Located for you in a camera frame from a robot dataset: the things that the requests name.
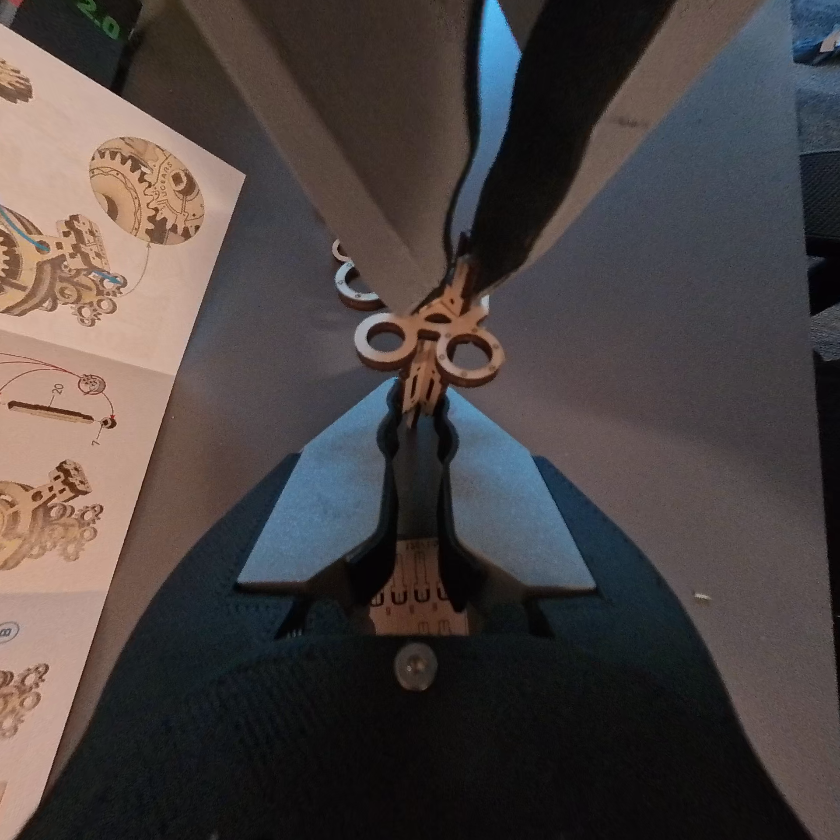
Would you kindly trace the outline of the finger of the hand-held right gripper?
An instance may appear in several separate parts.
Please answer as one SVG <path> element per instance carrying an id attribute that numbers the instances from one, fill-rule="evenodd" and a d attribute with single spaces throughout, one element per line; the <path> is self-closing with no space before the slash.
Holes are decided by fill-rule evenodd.
<path id="1" fill-rule="evenodd" d="M 447 272 L 475 146 L 480 2 L 184 6 L 363 280 L 415 310 Z"/>
<path id="2" fill-rule="evenodd" d="M 471 227 L 471 294 L 545 253 L 760 2 L 545 2 Z"/>

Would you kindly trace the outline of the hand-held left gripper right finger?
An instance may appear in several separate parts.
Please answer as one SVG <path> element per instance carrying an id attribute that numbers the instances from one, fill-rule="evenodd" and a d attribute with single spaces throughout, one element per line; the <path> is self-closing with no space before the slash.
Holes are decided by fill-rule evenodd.
<path id="1" fill-rule="evenodd" d="M 435 414 L 438 568 L 456 610 L 595 591 L 536 461 L 465 399 Z"/>

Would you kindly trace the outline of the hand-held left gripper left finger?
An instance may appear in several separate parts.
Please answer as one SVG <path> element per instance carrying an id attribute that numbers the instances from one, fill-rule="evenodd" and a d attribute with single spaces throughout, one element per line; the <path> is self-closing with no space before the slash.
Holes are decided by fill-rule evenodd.
<path id="1" fill-rule="evenodd" d="M 371 601 L 393 573 L 398 381 L 389 380 L 301 451 L 238 577 L 249 592 Z"/>

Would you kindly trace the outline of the wooden model part with rings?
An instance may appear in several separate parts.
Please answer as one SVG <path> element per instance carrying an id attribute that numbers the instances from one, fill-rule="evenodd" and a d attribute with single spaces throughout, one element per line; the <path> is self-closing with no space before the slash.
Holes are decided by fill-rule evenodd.
<path id="1" fill-rule="evenodd" d="M 353 343 L 363 364 L 400 372 L 409 425 L 419 413 L 434 414 L 449 385 L 485 385 L 506 360 L 501 342 L 482 327 L 489 297 L 470 299 L 476 271 L 475 259 L 462 255 L 440 294 L 415 313 L 375 313 L 355 330 Z"/>

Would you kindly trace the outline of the wooden parts sheet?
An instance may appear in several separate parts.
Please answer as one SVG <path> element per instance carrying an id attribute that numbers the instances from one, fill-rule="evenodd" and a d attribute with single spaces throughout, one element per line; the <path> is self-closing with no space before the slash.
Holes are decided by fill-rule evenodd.
<path id="1" fill-rule="evenodd" d="M 400 539 L 389 581 L 370 603 L 378 635 L 466 636 L 466 612 L 456 612 L 438 570 L 438 540 Z"/>

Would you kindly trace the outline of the blue cloth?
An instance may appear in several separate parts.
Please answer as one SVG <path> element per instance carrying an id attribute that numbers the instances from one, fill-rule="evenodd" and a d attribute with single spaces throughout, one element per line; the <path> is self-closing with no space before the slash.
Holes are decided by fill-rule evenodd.
<path id="1" fill-rule="evenodd" d="M 791 23 L 794 63 L 814 67 L 838 61 L 838 1 L 791 1 Z"/>

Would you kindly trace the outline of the black office chair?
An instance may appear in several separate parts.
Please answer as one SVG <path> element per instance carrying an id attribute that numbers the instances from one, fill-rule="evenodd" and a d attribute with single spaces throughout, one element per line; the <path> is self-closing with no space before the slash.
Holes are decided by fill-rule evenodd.
<path id="1" fill-rule="evenodd" d="M 813 349 L 838 366 L 838 62 L 794 66 Z"/>

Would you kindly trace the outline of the assembly instruction booklet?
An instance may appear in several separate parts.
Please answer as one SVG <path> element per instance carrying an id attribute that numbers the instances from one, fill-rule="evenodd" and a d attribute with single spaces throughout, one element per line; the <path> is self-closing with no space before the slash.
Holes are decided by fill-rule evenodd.
<path id="1" fill-rule="evenodd" d="M 2 838 L 54 764 L 245 176 L 2 28 Z"/>

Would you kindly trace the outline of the dark object with green print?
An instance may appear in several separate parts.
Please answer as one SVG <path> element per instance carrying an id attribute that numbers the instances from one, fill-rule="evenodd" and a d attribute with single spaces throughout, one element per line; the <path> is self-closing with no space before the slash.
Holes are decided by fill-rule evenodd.
<path id="1" fill-rule="evenodd" d="M 141 1 L 2 1 L 1 23 L 120 93 L 142 9 Z"/>

